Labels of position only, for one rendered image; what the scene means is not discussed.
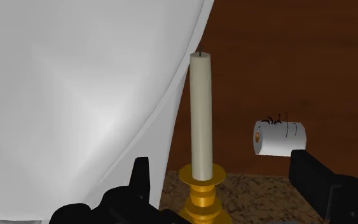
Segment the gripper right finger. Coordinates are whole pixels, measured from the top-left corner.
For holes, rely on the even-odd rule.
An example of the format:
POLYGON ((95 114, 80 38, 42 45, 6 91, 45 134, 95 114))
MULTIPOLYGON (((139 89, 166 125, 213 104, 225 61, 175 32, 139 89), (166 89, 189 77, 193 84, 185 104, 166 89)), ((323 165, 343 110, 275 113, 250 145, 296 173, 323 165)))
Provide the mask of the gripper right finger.
POLYGON ((329 224, 358 224, 358 178, 335 174, 305 150, 293 150, 289 182, 329 224))

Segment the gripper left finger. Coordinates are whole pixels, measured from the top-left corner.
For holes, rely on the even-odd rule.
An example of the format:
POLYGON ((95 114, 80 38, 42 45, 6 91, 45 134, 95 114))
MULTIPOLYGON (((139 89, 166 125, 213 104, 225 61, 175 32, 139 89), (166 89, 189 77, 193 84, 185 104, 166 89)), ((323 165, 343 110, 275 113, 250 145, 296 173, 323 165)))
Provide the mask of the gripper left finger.
POLYGON ((94 209, 83 203, 62 206, 49 224, 191 224, 172 210, 159 211, 149 196, 149 159, 137 157, 128 185, 106 191, 94 209))

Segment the gold candlestick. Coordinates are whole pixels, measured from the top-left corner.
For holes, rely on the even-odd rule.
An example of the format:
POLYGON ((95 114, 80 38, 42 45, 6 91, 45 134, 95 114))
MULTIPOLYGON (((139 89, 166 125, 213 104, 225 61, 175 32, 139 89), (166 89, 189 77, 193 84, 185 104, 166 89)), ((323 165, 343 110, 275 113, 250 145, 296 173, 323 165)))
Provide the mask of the gold candlestick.
POLYGON ((213 164, 213 177, 208 181, 192 177, 191 164, 179 171, 182 182, 189 185, 189 196, 179 215, 192 224, 233 224, 230 215, 223 209, 222 202, 216 197, 216 185, 226 177, 225 170, 213 164))

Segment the white toilet paper roll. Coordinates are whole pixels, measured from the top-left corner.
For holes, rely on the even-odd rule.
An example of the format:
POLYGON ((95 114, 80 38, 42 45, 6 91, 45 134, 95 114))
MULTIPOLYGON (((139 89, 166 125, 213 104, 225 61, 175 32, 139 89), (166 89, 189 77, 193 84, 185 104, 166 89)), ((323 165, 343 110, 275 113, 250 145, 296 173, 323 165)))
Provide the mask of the white toilet paper roll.
POLYGON ((256 155, 290 157, 293 150, 306 149, 306 130, 299 122, 257 121, 252 140, 256 155))

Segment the cream candle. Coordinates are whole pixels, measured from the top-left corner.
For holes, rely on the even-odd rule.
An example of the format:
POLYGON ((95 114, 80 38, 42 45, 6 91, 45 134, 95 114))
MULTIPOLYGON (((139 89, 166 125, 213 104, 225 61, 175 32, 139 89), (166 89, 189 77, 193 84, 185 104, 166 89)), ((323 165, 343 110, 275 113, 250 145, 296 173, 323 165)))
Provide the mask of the cream candle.
POLYGON ((195 180, 213 176, 212 88, 210 54, 202 51, 190 55, 191 165, 195 180))

